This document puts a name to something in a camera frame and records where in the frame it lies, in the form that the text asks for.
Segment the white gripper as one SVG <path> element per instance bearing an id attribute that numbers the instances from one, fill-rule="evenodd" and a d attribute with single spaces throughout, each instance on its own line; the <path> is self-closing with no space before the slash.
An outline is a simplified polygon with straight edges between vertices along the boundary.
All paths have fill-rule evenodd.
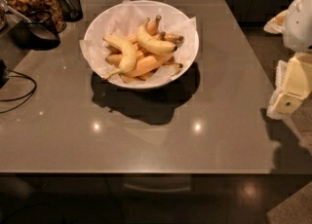
<path id="1" fill-rule="evenodd" d="M 267 116 L 281 120 L 292 115 L 312 93 L 312 0 L 293 0 L 284 21 L 284 46 L 295 55 L 280 60 Z"/>

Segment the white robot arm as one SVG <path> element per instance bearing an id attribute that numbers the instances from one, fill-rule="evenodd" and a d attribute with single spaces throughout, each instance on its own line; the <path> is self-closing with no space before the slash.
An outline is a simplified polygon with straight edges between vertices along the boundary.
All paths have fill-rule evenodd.
<path id="1" fill-rule="evenodd" d="M 264 31 L 282 34 L 284 46 L 294 51 L 288 61 L 278 61 L 276 90 L 267 107 L 267 116 L 280 120 L 292 115 L 312 93 L 312 0 L 293 0 L 264 25 Z"/>

